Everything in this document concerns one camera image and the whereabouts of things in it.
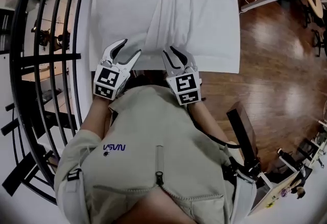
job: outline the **skin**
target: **skin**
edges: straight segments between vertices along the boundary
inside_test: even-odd
[[[105,124],[111,115],[108,105],[109,100],[96,96],[81,129],[92,131],[103,139],[106,133]],[[205,133],[228,142],[225,133],[202,101],[189,104],[189,111]],[[196,224],[160,188],[151,191],[146,197],[139,200],[115,223]]]

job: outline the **person's right arm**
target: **person's right arm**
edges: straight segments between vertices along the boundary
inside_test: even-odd
[[[202,101],[191,103],[188,105],[188,107],[193,119],[199,124],[201,129],[206,134],[216,137],[217,139],[226,143],[229,141],[223,130],[218,125],[217,121],[214,119]]]

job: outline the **folded fabric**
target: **folded fabric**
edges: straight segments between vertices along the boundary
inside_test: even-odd
[[[108,45],[127,38],[118,57],[141,49],[135,69],[165,69],[162,51],[174,46],[192,53],[201,71],[239,71],[237,0],[96,0],[96,9],[98,61]]]

